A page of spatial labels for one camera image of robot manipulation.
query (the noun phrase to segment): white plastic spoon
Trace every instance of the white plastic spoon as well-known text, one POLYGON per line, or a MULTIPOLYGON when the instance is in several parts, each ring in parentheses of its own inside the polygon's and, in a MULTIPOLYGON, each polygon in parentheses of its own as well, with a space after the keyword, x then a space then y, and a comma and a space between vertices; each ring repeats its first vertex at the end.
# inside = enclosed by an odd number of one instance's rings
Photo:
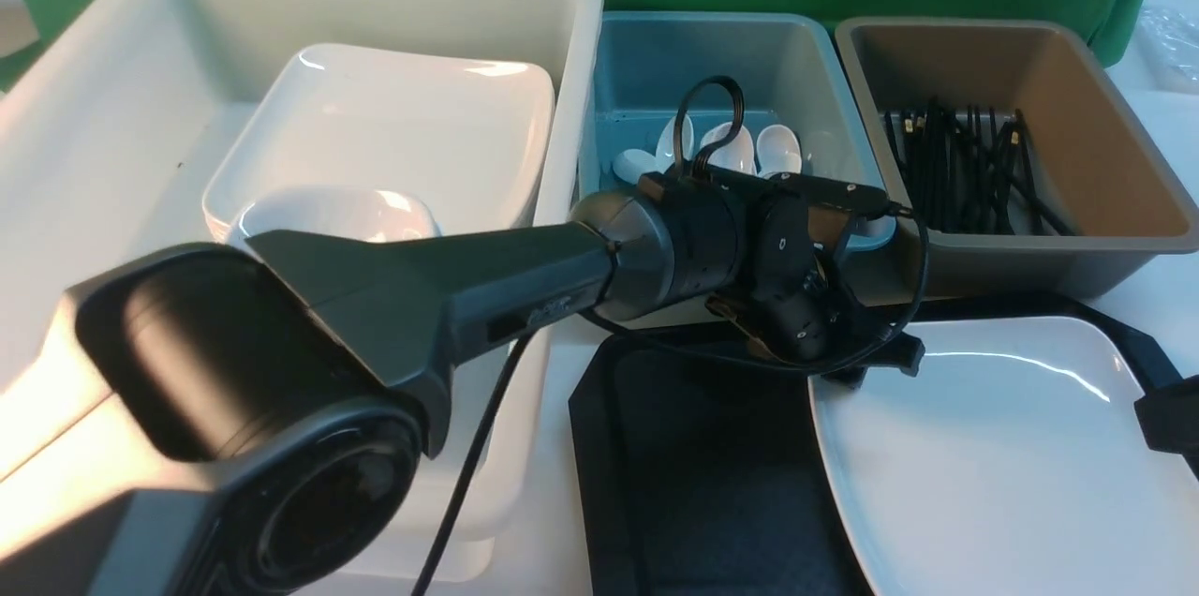
MULTIPOLYGON (((695 126, 691 122, 691 116, 682 118, 682 157, 691 159, 695 151, 695 126)), ((667 122, 658 136, 658 148, 653 155, 656 168, 659 173, 665 173, 674 164, 674 119, 667 122)))
POLYGON ((657 159, 638 148, 629 148, 627 151, 617 152, 611 161, 611 173, 622 182, 635 185, 641 174, 657 170, 657 159))
POLYGON ((803 152, 800 151, 800 138, 791 127, 783 125, 767 126, 758 134, 759 177, 769 179, 779 173, 800 174, 803 170, 803 152))
MULTIPOLYGON (((724 138, 724 136, 729 134, 731 127, 733 122, 721 122, 719 126, 712 127, 703 139, 699 139, 699 148, 703 149, 707 144, 724 138)), ((733 138, 730 144, 717 149, 707 163, 717 168, 737 170, 737 173, 757 173, 758 168, 753 163, 753 138, 749 136, 749 131, 745 126, 741 126, 741 131, 737 132, 736 138, 733 138)))

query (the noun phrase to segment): power cord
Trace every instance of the power cord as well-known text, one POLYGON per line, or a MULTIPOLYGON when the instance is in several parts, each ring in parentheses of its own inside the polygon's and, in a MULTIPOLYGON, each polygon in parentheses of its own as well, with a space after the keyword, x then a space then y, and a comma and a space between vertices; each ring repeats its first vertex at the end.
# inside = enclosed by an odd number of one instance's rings
POLYGON ((903 314, 900 314, 894 323, 891 323, 891 326, 887 326, 887 330, 882 336, 870 341, 870 343, 851 354, 845 354, 845 356, 839 357, 839 360, 831 362, 788 362, 787 365, 777 365, 776 362, 758 362, 739 357, 725 357, 723 354, 700 353, 697 351, 697 349, 679 348, 668 343, 662 343, 662 341, 645 336, 643 332, 613 323, 611 319, 603 319, 601 315, 597 315, 595 311, 583 311, 580 314, 583 315, 583 319, 586 319, 586 321, 595 324, 595 326, 604 331, 611 332, 614 336, 638 341, 638 343, 641 343, 647 348, 659 349, 663 353, 681 354, 681 356, 689 357, 692 360, 724 362, 724 365, 734 365, 758 371, 783 371, 784 373, 797 373, 806 377, 831 374, 835 371, 850 368, 857 365, 857 362, 866 360, 866 357, 869 357, 870 354, 879 351, 879 349, 887 343, 891 343, 891 341, 894 341, 896 336, 899 336, 899 332, 906 329, 908 324, 911 324, 912 319, 916 318, 916 311, 920 311, 921 302, 924 301, 924 291, 926 288, 928 288, 928 225, 924 224, 924 221, 922 221, 921 217, 917 217, 915 212, 911 211, 911 207, 898 206, 898 204, 892 207, 891 215, 888 216, 909 217, 909 219, 916 224, 916 233, 920 234, 920 270, 916 276, 916 290, 912 293, 912 300, 909 302, 908 308, 903 311, 903 314))
POLYGON ((487 401, 483 417, 480 419, 478 428, 475 429, 475 438, 470 443, 470 451, 466 452, 462 471, 458 472, 458 482, 454 483, 453 493, 450 494, 450 505, 446 507, 445 516, 441 517, 441 525, 438 526, 438 534, 433 537, 433 546, 429 547, 429 553, 424 558, 424 566, 421 568, 420 577, 416 578, 416 585, 412 586, 412 596, 424 596, 429 585, 433 584, 433 574, 438 572, 441 554, 445 554, 446 546, 450 543, 450 534, 453 532, 454 523, 458 522, 458 513, 462 512, 462 504, 466 500, 466 490, 470 488, 470 481, 475 478, 475 469, 478 466, 478 459, 483 456, 483 446, 487 444, 487 437, 495 423, 495 414, 499 413, 504 393, 508 390, 508 383, 517 371, 517 363, 520 361, 525 348, 529 348, 529 341, 531 339, 531 335, 518 338, 512 349, 510 349, 507 360, 504 361, 504 368, 500 369, 500 378, 495 380, 492 398, 487 401))
POLYGON ((741 132, 741 126, 745 126, 745 119, 746 119, 745 92, 741 92, 740 84, 737 84, 735 79, 731 79, 730 76, 709 76, 709 78, 703 79, 698 84, 694 84, 694 86, 691 88, 689 91, 685 94, 685 96, 682 96, 682 101, 679 104, 679 112, 675 114, 674 156, 675 156, 675 163, 679 164, 677 173, 681 174, 683 173, 683 170, 686 170, 688 176, 693 176, 693 174, 697 173, 703 173, 703 170, 707 168, 707 159, 710 159, 710 157, 716 151, 718 151, 719 148, 728 146, 728 144, 733 144, 733 139, 736 139, 736 136, 740 134, 741 132), (721 139, 713 140, 713 143, 707 144, 707 146, 705 148, 699 149, 699 152, 695 155, 695 159, 691 161, 691 163, 687 163, 683 159, 683 152, 682 152, 682 119, 687 116, 687 108, 688 106, 691 106, 691 101, 695 100, 697 94, 699 94, 701 89, 707 86, 721 86, 729 92, 729 96, 733 100, 733 122, 729 126, 729 134, 723 136, 723 138, 721 139))

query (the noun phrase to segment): white square dish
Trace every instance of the white square dish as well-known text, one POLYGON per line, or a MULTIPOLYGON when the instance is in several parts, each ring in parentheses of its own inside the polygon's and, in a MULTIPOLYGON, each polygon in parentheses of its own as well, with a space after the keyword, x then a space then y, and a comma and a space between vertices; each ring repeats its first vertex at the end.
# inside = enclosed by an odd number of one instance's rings
POLYGON ((282 187, 403 191, 445 234, 528 216, 546 157, 554 85, 528 62, 317 44, 266 94, 204 192, 212 236, 282 187))
POLYGON ((812 383, 842 523, 878 596, 1193 594, 1199 483, 1150 451, 1120 349, 1067 315, 911 324, 915 379, 812 383))

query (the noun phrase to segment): blue plastic bin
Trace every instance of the blue plastic bin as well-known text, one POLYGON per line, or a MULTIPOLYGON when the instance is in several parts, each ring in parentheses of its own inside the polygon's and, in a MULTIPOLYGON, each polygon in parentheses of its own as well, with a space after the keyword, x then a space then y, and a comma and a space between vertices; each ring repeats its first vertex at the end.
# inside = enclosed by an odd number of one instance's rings
MULTIPOLYGON (((706 76, 745 89, 746 127, 771 122, 800 138, 805 173, 882 187, 882 176, 829 34, 800 16, 742 12, 605 12, 595 71, 595 131, 579 152, 579 195, 620 186, 611 161, 626 148, 653 152, 679 101, 706 76)), ((709 88, 693 102, 695 139, 731 119, 728 94, 709 88)), ((894 234, 873 221, 849 242, 870 251, 894 234)))

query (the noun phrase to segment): gray plastic bin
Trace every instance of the gray plastic bin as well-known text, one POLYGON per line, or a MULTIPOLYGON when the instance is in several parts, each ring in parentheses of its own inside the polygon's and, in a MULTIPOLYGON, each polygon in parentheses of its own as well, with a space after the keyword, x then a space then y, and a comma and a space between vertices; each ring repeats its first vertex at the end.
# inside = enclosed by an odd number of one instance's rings
MULTIPOLYGON (((1078 237, 930 234, 935 296, 1107 293, 1157 254, 1199 249, 1199 211, 1078 36, 1056 24, 862 17, 837 28, 849 84, 892 199, 910 204, 879 116, 938 96, 1022 109, 1038 191, 1078 237)), ((915 275, 911 221, 896 242, 915 275)))
MULTIPOLYGON (((799 136, 805 173, 882 187, 870 144, 829 34, 800 16, 740 12, 605 12, 595 71, 595 132, 579 155, 579 194, 620 186, 611 161, 626 148, 653 152, 693 84, 736 79, 746 127, 783 122, 799 136)), ((695 139, 731 118, 727 94, 703 91, 691 109, 695 139)), ((849 251, 881 247, 894 219, 874 221, 849 251)))

